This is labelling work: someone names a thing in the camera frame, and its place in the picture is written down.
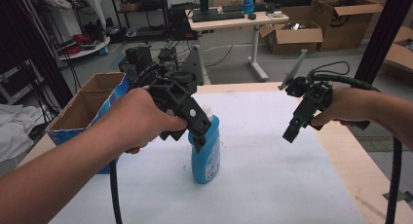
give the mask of bottle label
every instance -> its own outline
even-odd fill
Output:
[[[210,181],[215,174],[218,172],[219,169],[219,144],[220,144],[219,136],[215,141],[215,145],[213,145],[212,151],[209,154],[209,157],[206,162],[206,180]]]

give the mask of hand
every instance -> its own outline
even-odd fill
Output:
[[[338,88],[333,91],[332,103],[318,114],[312,125],[321,126],[331,120],[339,121],[344,126],[351,126],[350,122],[369,119],[369,107],[374,102],[375,91],[365,91],[354,88]]]
[[[137,153],[162,131],[180,131],[187,123],[158,109],[146,90],[133,89],[117,99],[94,126],[113,135],[124,151]]]

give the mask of plastic bottle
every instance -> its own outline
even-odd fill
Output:
[[[220,140],[219,140],[219,119],[212,114],[209,106],[203,106],[211,126],[206,132],[206,144],[197,152],[195,149],[193,135],[188,134],[189,142],[192,144],[192,176],[195,182],[206,184],[218,173],[220,163]]]
[[[243,12],[250,14],[254,11],[254,0],[244,0]]]

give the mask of box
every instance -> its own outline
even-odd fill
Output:
[[[312,20],[314,18],[314,6],[281,7],[280,11],[286,14],[290,20]]]
[[[413,86],[413,51],[406,48],[409,39],[413,39],[413,30],[402,26],[394,38],[380,71]]]
[[[383,7],[369,0],[357,0],[353,6],[334,7],[338,0],[319,0],[314,21],[322,29],[319,51],[357,48],[374,13]]]
[[[94,74],[48,125],[46,133],[59,146],[95,123],[128,88],[123,72]],[[108,166],[99,173],[107,171]]]
[[[142,7],[142,2],[136,2],[136,3],[121,3],[119,5],[119,11],[120,12],[134,12],[139,10]]]
[[[280,30],[285,24],[262,26],[260,34],[267,37],[268,49],[272,54],[285,55],[316,50],[317,43],[322,42],[321,28],[312,20],[295,20],[293,23],[305,25],[307,29]]]

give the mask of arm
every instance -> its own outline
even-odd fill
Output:
[[[413,150],[413,103],[378,93],[353,88],[336,89],[331,105],[318,114],[312,124],[324,125],[331,120],[376,123]]]
[[[92,127],[0,178],[0,223],[47,223],[110,161],[184,128],[147,91],[130,91]]]

